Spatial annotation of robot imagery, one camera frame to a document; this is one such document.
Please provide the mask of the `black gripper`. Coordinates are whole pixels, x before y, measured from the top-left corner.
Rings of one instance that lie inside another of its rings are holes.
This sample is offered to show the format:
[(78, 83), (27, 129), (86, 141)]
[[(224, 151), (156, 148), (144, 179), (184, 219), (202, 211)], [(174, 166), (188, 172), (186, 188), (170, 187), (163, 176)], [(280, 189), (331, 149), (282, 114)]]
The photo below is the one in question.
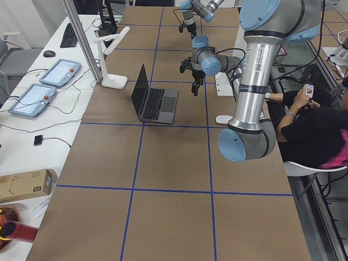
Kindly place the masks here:
[(191, 92), (194, 96), (198, 96), (198, 90), (203, 85), (203, 80), (206, 74), (201, 70), (197, 69), (192, 57), (187, 57), (181, 62), (179, 67), (180, 73), (184, 73), (186, 70), (190, 70), (194, 78), (194, 82), (191, 85)]
[(191, 34), (192, 39), (196, 37), (196, 23), (194, 19), (184, 20), (179, 25), (179, 32), (182, 33), (184, 28), (186, 28), (187, 31)]

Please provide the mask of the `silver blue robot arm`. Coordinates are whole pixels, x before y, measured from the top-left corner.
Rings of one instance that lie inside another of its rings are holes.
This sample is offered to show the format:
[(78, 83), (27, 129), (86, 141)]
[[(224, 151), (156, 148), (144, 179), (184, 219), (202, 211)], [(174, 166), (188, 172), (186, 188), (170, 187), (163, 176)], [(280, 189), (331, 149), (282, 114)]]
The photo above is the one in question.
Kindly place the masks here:
[(215, 11), (223, 2), (224, 0), (209, 1), (207, 5), (203, 5), (201, 1), (183, 1), (179, 6), (183, 15), (183, 21), (179, 25), (179, 32), (182, 33), (184, 28), (186, 28), (193, 39), (197, 35), (194, 14), (203, 18), (206, 22), (210, 22), (214, 17)]
[(258, 159), (273, 151), (276, 134), (263, 103), (274, 59), (283, 44), (317, 36), (321, 8), (321, 1), (245, 1), (239, 14), (247, 45), (243, 58), (216, 54), (206, 36), (192, 36), (192, 55), (179, 68), (192, 72), (192, 93), (205, 76), (222, 72), (230, 82), (240, 76), (235, 113), (218, 137), (227, 160)]

